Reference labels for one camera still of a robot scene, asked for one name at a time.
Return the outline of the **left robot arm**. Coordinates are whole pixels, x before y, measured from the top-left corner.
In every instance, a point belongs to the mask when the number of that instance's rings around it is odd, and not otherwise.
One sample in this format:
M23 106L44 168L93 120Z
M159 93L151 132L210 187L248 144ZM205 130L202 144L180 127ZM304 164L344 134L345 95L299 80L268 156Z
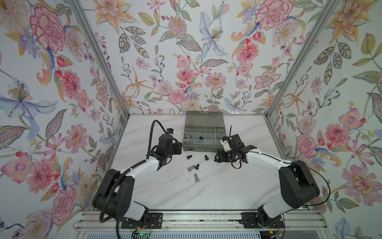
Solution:
M182 154L182 147L172 134L163 134L158 145L148 152L148 158L124 171L109 170L92 201L92 206L99 210L99 222L114 219L146 223L149 209L133 200L134 184L167 165L173 155Z

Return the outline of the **silver hex bolt long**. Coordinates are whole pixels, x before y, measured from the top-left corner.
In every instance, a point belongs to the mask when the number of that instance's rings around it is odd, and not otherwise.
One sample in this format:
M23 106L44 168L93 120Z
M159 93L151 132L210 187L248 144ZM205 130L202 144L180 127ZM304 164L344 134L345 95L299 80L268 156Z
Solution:
M194 177L195 177L195 182L200 182L200 179L198 178L198 175L196 173L194 174Z

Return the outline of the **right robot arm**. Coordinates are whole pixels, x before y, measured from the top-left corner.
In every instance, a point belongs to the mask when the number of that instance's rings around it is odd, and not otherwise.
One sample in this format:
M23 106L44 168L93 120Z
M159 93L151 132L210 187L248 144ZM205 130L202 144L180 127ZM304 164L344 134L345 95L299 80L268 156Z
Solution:
M301 160L291 162L271 156L253 145L245 146L239 135L224 136L223 149L217 151L218 163L246 163L277 176L280 193L257 209L256 221L263 227L278 216L298 209L319 195L319 188L310 168Z

